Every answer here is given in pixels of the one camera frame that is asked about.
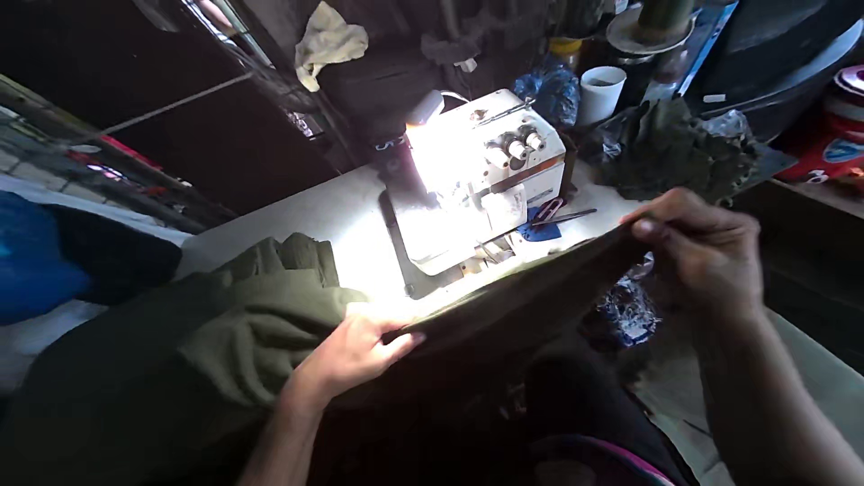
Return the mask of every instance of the white cup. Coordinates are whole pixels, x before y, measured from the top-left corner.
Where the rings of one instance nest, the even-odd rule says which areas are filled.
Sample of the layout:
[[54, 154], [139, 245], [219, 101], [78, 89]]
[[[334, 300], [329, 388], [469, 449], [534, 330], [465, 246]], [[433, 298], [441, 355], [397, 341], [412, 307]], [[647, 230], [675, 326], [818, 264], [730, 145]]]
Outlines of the white cup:
[[576, 125], [591, 125], [611, 117], [626, 80], [627, 73], [620, 67], [588, 69], [580, 80], [581, 98]]

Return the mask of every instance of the blue plastic bag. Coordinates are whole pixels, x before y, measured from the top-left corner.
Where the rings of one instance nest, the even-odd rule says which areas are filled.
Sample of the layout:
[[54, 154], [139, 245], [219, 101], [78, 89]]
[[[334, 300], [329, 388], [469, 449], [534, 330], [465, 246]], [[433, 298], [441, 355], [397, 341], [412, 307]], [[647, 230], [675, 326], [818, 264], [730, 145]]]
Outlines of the blue plastic bag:
[[551, 55], [530, 73], [519, 76], [512, 90], [519, 98], [533, 98], [534, 111], [555, 127], [576, 124], [579, 111], [579, 78]]
[[44, 314], [89, 284], [87, 274], [60, 254], [54, 217], [0, 191], [0, 326]]

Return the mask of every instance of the metal rod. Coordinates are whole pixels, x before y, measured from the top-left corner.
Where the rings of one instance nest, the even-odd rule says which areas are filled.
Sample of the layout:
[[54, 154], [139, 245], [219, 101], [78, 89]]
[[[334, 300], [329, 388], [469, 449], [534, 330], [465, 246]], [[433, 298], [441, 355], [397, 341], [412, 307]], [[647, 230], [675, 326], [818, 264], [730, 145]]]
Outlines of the metal rod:
[[75, 145], [75, 144], [80, 144], [80, 143], [82, 143], [82, 142], [86, 142], [86, 141], [88, 141], [88, 140], [93, 140], [93, 139], [95, 139], [95, 138], [102, 138], [103, 136], [105, 136], [105, 135], [109, 135], [109, 134], [111, 134], [111, 133], [114, 133], [115, 131], [121, 131], [121, 130], [124, 129], [124, 128], [129, 128], [130, 126], [133, 126], [133, 125], [136, 124], [136, 123], [141, 123], [141, 122], [143, 122], [143, 121], [146, 120], [146, 119], [153, 118], [153, 117], [156, 116], [156, 115], [161, 115], [161, 114], [163, 114], [163, 113], [165, 113], [165, 112], [167, 112], [167, 111], [169, 111], [169, 110], [173, 110], [173, 109], [175, 109], [177, 106], [185, 105], [185, 104], [188, 103], [189, 101], [195, 101], [196, 99], [201, 98], [202, 96], [207, 96], [207, 95], [210, 94], [210, 93], [215, 93], [215, 92], [217, 92], [218, 90], [220, 90], [220, 89], [222, 89], [222, 88], [229, 87], [229, 86], [231, 86], [231, 85], [237, 84], [237, 83], [239, 83], [240, 81], [243, 81], [243, 80], [248, 80], [249, 78], [252, 77], [252, 75], [253, 75], [252, 72], [249, 72], [249, 73], [246, 73], [246, 74], [241, 74], [241, 75], [239, 75], [239, 76], [236, 77], [236, 78], [232, 78], [232, 79], [230, 79], [230, 80], [228, 80], [228, 81], [225, 81], [224, 83], [219, 83], [218, 85], [213, 86], [213, 87], [210, 87], [210, 88], [207, 88], [206, 90], [204, 90], [204, 91], [202, 91], [202, 92], [199, 92], [199, 93], [193, 94], [192, 96], [187, 96], [187, 97], [184, 98], [184, 99], [177, 100], [177, 101], [175, 101], [174, 103], [171, 103], [170, 105], [165, 105], [165, 106], [163, 106], [162, 108], [158, 108], [158, 109], [156, 109], [156, 110], [153, 110], [152, 112], [146, 112], [146, 113], [144, 113], [144, 115], [141, 115], [140, 117], [134, 117], [133, 119], [126, 120], [126, 121], [124, 121], [123, 123], [120, 123], [120, 124], [117, 124], [117, 125], [114, 125], [114, 126], [109, 126], [108, 128], [106, 128], [106, 129], [104, 129], [104, 130], [102, 130], [102, 131], [99, 131], [99, 132], [97, 132], [97, 133], [93, 133], [93, 134], [91, 134], [91, 135], [88, 135], [88, 136], [85, 137], [85, 138], [82, 138], [82, 139], [76, 140], [76, 141], [72, 142], [71, 144], [72, 144], [72, 145]]

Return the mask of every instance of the rag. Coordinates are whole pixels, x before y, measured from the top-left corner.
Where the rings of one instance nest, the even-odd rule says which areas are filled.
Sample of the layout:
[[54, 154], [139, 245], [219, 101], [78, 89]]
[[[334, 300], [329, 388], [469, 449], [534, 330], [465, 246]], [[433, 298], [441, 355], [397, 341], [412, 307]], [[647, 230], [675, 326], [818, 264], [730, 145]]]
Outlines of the rag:
[[321, 89], [315, 77], [323, 67], [363, 57], [368, 47], [369, 35], [362, 26], [349, 25], [327, 2], [321, 2], [295, 48], [297, 79], [314, 93]]

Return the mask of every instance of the hand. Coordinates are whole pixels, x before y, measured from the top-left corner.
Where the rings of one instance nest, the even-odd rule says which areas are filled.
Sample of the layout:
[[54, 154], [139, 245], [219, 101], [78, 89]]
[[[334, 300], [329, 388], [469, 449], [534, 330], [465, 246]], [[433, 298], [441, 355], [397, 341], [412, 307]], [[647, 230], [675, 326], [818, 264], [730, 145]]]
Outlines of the hand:
[[380, 376], [425, 340], [422, 333], [411, 333], [381, 342], [385, 332], [409, 323], [380, 316], [366, 303], [349, 304], [345, 320], [297, 367], [280, 401], [320, 411], [335, 396]]
[[621, 218], [633, 235], [670, 259], [697, 305], [714, 315], [762, 309], [759, 223], [743, 213], [709, 206], [675, 188]]

